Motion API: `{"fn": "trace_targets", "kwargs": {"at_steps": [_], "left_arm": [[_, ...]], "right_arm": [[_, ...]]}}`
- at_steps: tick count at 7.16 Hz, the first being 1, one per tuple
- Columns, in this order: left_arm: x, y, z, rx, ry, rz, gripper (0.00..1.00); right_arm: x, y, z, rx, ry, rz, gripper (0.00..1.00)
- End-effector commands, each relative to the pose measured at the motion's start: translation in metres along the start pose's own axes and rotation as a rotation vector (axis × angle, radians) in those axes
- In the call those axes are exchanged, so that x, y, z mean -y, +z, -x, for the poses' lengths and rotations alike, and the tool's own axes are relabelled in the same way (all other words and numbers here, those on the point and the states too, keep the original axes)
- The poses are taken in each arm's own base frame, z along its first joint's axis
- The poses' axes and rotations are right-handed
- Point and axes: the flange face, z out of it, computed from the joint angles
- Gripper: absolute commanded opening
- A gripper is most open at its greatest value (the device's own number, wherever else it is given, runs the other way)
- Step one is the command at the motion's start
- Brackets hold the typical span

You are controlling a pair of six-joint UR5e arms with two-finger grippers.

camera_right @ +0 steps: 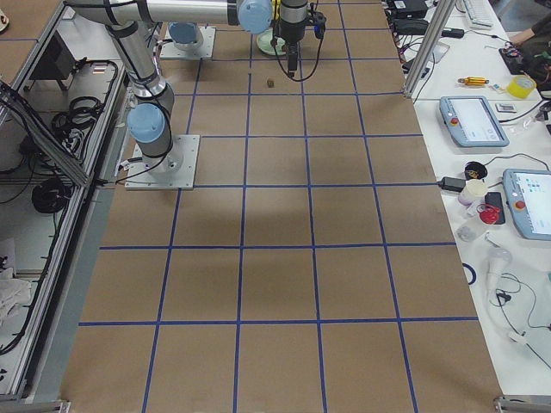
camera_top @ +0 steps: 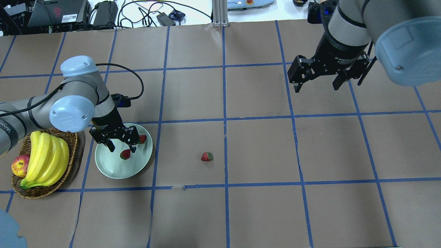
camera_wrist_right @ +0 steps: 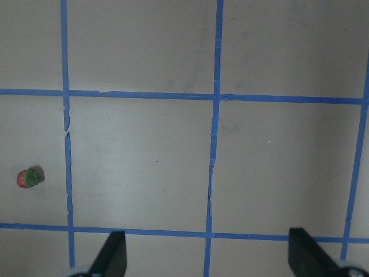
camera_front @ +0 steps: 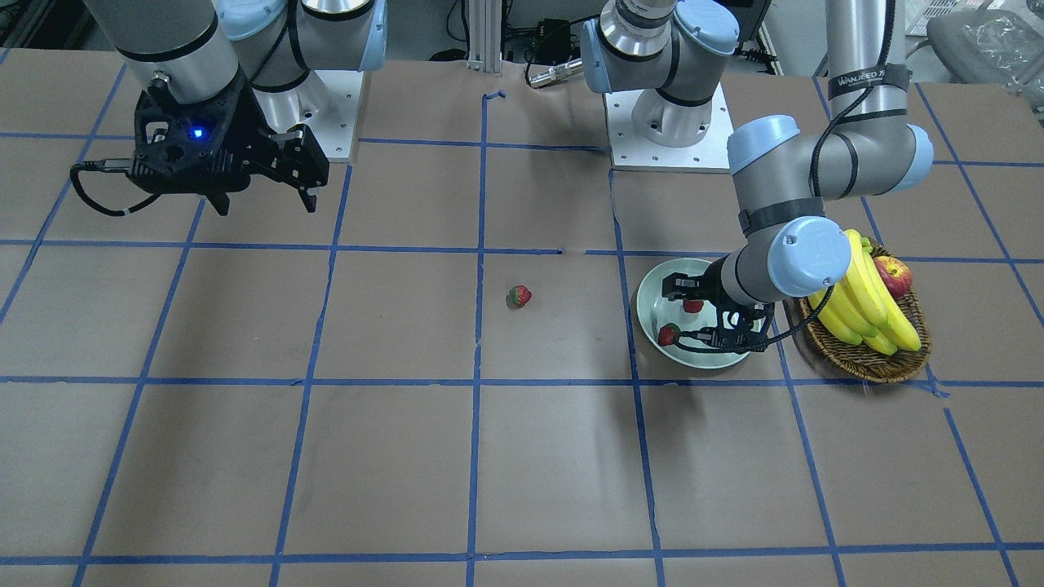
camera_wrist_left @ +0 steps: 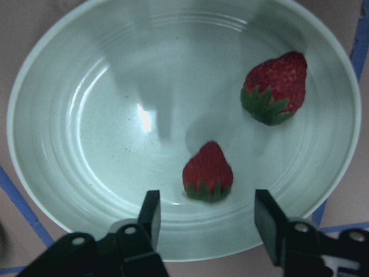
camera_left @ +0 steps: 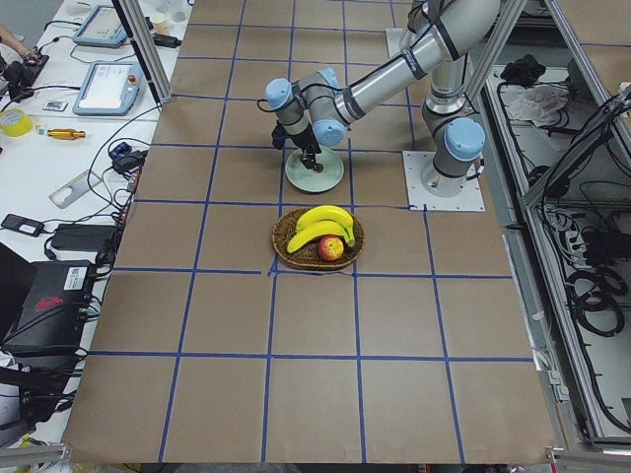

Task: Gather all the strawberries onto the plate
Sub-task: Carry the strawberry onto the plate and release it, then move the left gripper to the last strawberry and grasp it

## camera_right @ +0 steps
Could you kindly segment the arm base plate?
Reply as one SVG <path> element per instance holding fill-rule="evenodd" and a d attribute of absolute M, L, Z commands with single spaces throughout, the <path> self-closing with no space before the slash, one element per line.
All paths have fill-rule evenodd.
<path fill-rule="evenodd" d="M 172 60 L 211 59 L 215 34 L 215 27 L 171 23 L 159 42 L 158 56 Z"/>

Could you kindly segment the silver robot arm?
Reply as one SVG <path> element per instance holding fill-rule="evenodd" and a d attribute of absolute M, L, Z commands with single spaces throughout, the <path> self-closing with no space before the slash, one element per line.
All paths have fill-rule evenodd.
<path fill-rule="evenodd" d="M 130 78 L 140 107 L 150 103 L 149 114 L 163 124 L 155 149 L 142 149 L 154 165 L 172 148 L 170 115 L 174 92 L 155 65 L 153 53 L 140 34 L 143 26 L 164 22 L 239 25 L 240 1 L 66 1 L 83 18 L 105 26 Z"/>
<path fill-rule="evenodd" d="M 226 17 L 230 25 L 239 25 L 251 34 L 270 35 L 269 47 L 280 68 L 290 79 L 298 69 L 299 44 L 306 28 L 314 26 L 318 39 L 324 38 L 325 17 L 307 1 L 228 1 Z"/>

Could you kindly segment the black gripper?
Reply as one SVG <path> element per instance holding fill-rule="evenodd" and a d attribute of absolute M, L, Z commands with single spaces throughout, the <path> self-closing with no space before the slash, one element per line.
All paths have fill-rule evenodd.
<path fill-rule="evenodd" d="M 296 72 L 299 61 L 300 40 L 286 40 L 285 49 L 288 62 L 288 72 Z"/>

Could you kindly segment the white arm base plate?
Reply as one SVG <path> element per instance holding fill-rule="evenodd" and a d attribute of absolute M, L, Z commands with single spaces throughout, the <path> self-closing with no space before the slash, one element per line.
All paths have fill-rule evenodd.
<path fill-rule="evenodd" d="M 172 149 L 159 160 L 145 157 L 129 166 L 131 176 L 124 181 L 128 190 L 192 190 L 201 137 L 177 134 L 172 136 Z"/>

